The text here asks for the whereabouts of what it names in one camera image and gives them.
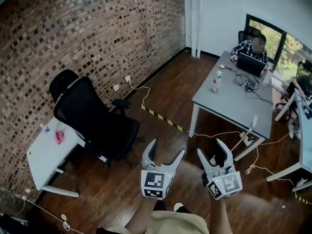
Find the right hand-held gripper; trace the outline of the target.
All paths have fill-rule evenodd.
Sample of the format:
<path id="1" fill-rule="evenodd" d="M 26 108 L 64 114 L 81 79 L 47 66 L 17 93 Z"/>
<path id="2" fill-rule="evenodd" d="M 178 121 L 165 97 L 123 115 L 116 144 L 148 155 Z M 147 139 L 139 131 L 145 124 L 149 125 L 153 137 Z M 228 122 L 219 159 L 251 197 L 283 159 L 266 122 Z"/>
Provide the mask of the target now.
<path id="1" fill-rule="evenodd" d="M 203 186 L 208 188 L 214 200 L 226 199 L 242 191 L 240 172 L 235 170 L 232 152 L 223 141 L 215 139 L 215 164 L 199 148 L 197 155 L 204 168 L 201 176 Z M 224 170 L 216 174 L 217 167 Z"/>

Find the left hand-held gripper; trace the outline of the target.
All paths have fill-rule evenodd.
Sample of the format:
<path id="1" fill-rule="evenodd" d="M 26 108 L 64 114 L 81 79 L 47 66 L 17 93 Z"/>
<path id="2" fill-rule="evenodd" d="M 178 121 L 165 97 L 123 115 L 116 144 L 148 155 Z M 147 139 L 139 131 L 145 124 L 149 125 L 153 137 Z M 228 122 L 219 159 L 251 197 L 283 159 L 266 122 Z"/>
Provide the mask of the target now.
<path id="1" fill-rule="evenodd" d="M 157 139 L 152 140 L 142 154 L 141 192 L 143 197 L 164 199 L 170 190 L 185 149 L 181 149 L 170 163 L 155 165 Z"/>

